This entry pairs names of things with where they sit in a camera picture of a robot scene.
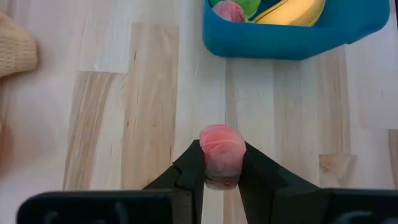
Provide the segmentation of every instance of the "pink toy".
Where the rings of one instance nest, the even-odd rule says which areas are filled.
[[[211,189],[234,189],[241,176],[246,145],[237,130],[227,125],[210,125],[200,133],[205,153],[206,185]]]
[[[213,7],[214,12],[221,18],[231,22],[244,22],[242,7],[233,1],[220,1]]]

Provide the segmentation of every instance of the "yellow banana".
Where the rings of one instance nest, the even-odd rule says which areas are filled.
[[[259,24],[313,26],[325,7],[325,0],[281,0],[258,15]]]

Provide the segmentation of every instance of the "blue bin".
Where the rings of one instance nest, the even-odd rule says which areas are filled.
[[[222,57],[303,60],[380,30],[390,14],[389,0],[326,0],[314,27],[278,26],[229,22],[204,2],[203,42]],[[277,2],[263,0],[257,13]]]

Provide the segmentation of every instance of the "beige cloth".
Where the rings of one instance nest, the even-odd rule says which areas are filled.
[[[0,13],[0,77],[33,70],[36,42],[27,30]]]

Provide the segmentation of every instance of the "wooden surface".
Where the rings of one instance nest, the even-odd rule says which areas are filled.
[[[39,43],[34,72],[0,80],[0,223],[48,190],[140,189],[226,123],[322,187],[397,183],[398,32],[302,62],[216,57],[202,1],[2,0]],[[203,223],[246,219],[205,189]]]

